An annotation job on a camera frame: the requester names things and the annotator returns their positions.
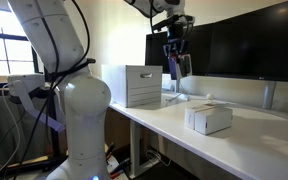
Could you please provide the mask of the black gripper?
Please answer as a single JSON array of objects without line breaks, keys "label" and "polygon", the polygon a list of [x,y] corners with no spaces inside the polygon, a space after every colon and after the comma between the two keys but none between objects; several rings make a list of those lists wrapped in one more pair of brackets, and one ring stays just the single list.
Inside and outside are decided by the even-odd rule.
[{"label": "black gripper", "polygon": [[[188,42],[184,39],[184,30],[181,24],[173,24],[167,30],[167,43],[163,46],[164,54],[168,57],[170,72],[175,72],[175,56],[186,52]],[[190,73],[190,56],[182,56],[182,75]]]}]

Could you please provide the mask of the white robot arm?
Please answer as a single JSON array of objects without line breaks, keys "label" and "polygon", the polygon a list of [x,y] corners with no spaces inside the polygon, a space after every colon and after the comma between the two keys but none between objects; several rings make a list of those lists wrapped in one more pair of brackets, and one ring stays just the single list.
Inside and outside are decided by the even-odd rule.
[{"label": "white robot arm", "polygon": [[68,158],[46,180],[111,180],[104,153],[104,121],[111,92],[91,74],[87,49],[62,0],[7,1],[63,96],[64,126],[38,116],[67,133]]}]

